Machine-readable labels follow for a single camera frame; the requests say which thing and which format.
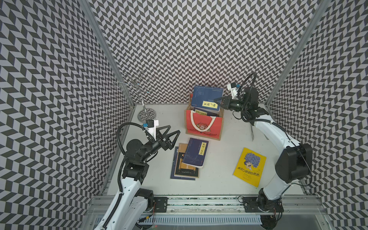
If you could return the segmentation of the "blue book yellow title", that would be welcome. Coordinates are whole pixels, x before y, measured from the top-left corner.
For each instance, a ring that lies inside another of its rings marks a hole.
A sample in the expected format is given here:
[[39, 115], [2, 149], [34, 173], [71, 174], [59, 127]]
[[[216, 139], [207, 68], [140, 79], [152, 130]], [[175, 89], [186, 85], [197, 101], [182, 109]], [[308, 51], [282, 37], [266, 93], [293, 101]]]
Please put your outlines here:
[[223, 96], [224, 89], [216, 87], [195, 86], [191, 99], [192, 107], [220, 111], [220, 107], [215, 103], [215, 99]]

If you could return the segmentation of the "blue book barcode back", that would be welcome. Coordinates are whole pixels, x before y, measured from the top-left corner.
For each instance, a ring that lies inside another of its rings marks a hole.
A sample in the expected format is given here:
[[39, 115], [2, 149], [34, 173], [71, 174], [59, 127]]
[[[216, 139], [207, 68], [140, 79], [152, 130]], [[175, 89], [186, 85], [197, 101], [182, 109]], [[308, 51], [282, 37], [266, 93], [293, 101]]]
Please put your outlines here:
[[194, 107], [193, 111], [195, 111], [196, 113], [198, 113], [200, 115], [212, 116], [212, 117], [218, 117], [219, 114], [220, 114], [220, 111], [214, 111], [214, 110], [198, 108], [198, 107]]

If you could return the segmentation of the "red burlap Christmas bag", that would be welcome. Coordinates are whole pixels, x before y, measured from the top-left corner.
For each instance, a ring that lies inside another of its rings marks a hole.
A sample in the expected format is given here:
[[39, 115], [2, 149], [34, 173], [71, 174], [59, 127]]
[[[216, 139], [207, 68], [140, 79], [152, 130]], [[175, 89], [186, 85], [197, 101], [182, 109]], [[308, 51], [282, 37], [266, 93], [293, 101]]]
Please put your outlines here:
[[203, 115], [193, 110], [192, 98], [193, 94], [190, 94], [189, 104], [185, 110], [186, 134], [220, 140], [223, 130], [224, 109], [220, 109], [218, 116]]

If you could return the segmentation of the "navy book yellow label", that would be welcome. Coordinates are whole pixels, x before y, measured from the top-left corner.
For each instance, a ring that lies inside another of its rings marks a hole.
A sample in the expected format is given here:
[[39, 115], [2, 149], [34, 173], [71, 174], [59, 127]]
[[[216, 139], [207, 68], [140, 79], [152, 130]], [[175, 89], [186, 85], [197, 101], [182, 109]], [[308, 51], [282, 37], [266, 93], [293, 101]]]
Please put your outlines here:
[[202, 168], [208, 147], [208, 141], [190, 138], [185, 155], [183, 157], [183, 163], [196, 168]]

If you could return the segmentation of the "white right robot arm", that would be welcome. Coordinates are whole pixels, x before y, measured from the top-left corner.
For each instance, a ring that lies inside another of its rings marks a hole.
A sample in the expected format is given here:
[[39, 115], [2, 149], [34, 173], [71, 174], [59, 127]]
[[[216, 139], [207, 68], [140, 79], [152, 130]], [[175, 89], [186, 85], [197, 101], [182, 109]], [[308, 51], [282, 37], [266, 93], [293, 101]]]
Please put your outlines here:
[[258, 91], [254, 87], [243, 88], [230, 83], [230, 96], [215, 99], [215, 103], [225, 110], [240, 112], [241, 120], [260, 130], [278, 151], [275, 176], [258, 193], [256, 200], [261, 212], [281, 208], [281, 197], [295, 180], [311, 174], [312, 147], [292, 138], [277, 124], [271, 115], [258, 104]]

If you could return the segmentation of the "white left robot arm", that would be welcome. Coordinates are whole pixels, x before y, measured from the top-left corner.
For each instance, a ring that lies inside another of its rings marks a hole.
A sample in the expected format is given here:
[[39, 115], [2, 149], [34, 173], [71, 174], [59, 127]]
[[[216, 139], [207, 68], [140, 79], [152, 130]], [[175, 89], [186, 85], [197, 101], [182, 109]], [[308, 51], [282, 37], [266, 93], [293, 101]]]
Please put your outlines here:
[[[120, 136], [122, 129], [127, 126], [142, 130], [148, 139], [147, 143], [133, 139], [123, 147]], [[160, 149], [174, 148], [181, 132], [170, 132], [170, 128], [170, 125], [158, 127], [157, 120], [149, 120], [142, 125], [125, 122], [118, 127], [117, 145], [123, 154], [117, 178], [118, 191], [97, 224], [97, 230], [132, 230], [139, 226], [144, 212], [154, 210], [153, 191], [141, 186], [149, 170], [149, 161], [157, 156]]]

